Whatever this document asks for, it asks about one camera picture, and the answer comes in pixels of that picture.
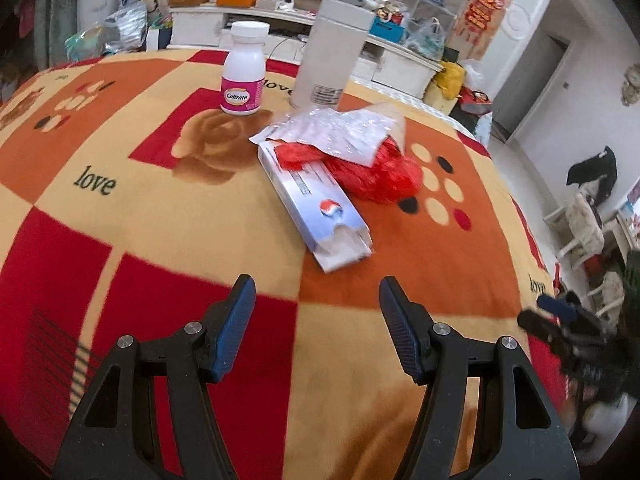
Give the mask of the white blue toothpaste box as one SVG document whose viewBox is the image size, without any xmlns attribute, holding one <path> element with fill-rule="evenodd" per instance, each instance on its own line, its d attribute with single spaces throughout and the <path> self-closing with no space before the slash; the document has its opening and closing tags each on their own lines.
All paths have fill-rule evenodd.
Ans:
<svg viewBox="0 0 640 480">
<path fill-rule="evenodd" d="M 331 273 L 373 254 L 369 227 L 321 162 L 287 170 L 278 144 L 258 144 L 258 160 L 296 229 L 323 272 Z"/>
</svg>

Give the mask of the clear plastic wrapper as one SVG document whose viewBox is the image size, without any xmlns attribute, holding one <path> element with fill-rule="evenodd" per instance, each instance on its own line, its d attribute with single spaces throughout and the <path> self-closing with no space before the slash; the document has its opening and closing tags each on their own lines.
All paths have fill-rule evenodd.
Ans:
<svg viewBox="0 0 640 480">
<path fill-rule="evenodd" d="M 293 110 L 251 136 L 250 142 L 258 145 L 271 140 L 312 146 L 323 154 L 372 167 L 387 138 L 401 154 L 405 153 L 405 117 L 393 104 L 376 103 L 349 112 L 329 107 Z"/>
</svg>

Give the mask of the white chair with jacket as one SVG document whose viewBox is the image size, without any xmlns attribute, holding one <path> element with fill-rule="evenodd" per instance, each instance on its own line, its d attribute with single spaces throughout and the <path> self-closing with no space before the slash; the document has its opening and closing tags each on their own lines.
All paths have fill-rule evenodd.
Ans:
<svg viewBox="0 0 640 480">
<path fill-rule="evenodd" d="M 611 196 L 617 177 L 616 156 L 607 145 L 597 155 L 570 167 L 566 185 L 576 185 L 576 193 L 565 205 L 544 217 L 544 223 L 552 229 L 561 220 L 566 224 L 572 238 L 556 256 L 559 260 L 568 260 L 573 270 L 600 255 L 604 248 L 605 234 L 599 207 Z"/>
</svg>

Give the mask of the red plastic bag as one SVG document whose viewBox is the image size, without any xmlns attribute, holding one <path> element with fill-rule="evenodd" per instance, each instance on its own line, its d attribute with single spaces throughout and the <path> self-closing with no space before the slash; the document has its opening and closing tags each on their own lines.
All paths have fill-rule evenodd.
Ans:
<svg viewBox="0 0 640 480">
<path fill-rule="evenodd" d="M 371 167 L 299 143 L 277 143 L 274 154 L 285 170 L 302 170 L 306 164 L 321 162 L 347 194 L 378 204 L 397 203 L 415 196 L 422 183 L 420 166 L 390 136 L 376 151 Z"/>
</svg>

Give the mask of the colourful love blanket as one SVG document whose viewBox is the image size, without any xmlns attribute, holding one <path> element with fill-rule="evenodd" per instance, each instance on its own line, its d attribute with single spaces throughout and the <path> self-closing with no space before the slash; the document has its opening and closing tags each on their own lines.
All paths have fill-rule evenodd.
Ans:
<svg viewBox="0 0 640 480">
<path fill-rule="evenodd" d="M 243 479 L 392 478 L 423 391 L 378 307 L 398 279 L 476 339 L 516 333 L 551 292 L 525 216 L 486 148 L 350 84 L 342 110 L 404 120 L 416 196 L 357 200 L 369 258 L 323 272 L 250 140 L 288 111 L 272 61 L 262 110 L 221 113 L 224 58 L 166 51 L 61 66 L 1 107 L 1 422 L 42 471 L 117 338 L 163 338 L 240 274 L 258 297 L 232 371 L 209 393 Z"/>
</svg>

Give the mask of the white pink pill bottle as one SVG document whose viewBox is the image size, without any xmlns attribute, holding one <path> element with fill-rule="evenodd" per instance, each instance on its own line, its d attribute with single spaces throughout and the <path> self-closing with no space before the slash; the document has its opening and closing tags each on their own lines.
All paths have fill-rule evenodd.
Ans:
<svg viewBox="0 0 640 480">
<path fill-rule="evenodd" d="M 269 31 L 264 22 L 232 24 L 232 47 L 224 60 L 220 84 L 220 108 L 225 113 L 243 116 L 260 109 L 266 74 L 264 44 Z"/>
</svg>

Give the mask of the yellow bag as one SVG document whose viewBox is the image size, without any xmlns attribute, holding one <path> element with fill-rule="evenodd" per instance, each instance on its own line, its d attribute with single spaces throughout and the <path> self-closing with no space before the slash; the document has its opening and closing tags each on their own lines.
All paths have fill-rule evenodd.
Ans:
<svg viewBox="0 0 640 480">
<path fill-rule="evenodd" d="M 433 81 L 439 88 L 442 98 L 450 101 L 457 99 L 465 82 L 465 68 L 455 62 L 440 62 L 442 69 L 434 76 Z"/>
</svg>

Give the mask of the white TV cabinet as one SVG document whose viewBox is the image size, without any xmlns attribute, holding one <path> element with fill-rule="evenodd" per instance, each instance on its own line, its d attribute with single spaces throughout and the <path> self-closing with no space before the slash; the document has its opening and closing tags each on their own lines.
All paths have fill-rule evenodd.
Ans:
<svg viewBox="0 0 640 480">
<path fill-rule="evenodd" d="M 266 58 L 298 64 L 302 62 L 314 17 L 304 12 L 265 9 L 235 9 L 211 3 L 170 11 L 171 49 L 228 51 L 231 25 L 237 21 L 260 21 L 270 26 L 264 44 Z M 428 84 L 442 70 L 439 62 L 424 58 L 401 44 L 370 35 L 352 71 L 356 79 L 422 99 Z"/>
</svg>

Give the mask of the blue storage basket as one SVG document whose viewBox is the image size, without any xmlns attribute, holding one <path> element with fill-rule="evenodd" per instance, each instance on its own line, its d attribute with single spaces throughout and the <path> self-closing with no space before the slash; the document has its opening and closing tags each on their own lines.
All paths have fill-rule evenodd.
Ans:
<svg viewBox="0 0 640 480">
<path fill-rule="evenodd" d="M 369 34 L 393 44 L 399 44 L 405 35 L 405 29 L 393 21 L 383 22 L 377 16 L 371 25 Z"/>
</svg>

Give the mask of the white tall carton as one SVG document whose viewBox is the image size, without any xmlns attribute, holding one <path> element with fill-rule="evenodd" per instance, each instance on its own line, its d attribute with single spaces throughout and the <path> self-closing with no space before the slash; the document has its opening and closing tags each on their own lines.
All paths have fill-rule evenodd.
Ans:
<svg viewBox="0 0 640 480">
<path fill-rule="evenodd" d="M 375 18 L 374 0 L 322 0 L 290 95 L 292 107 L 337 107 Z"/>
</svg>

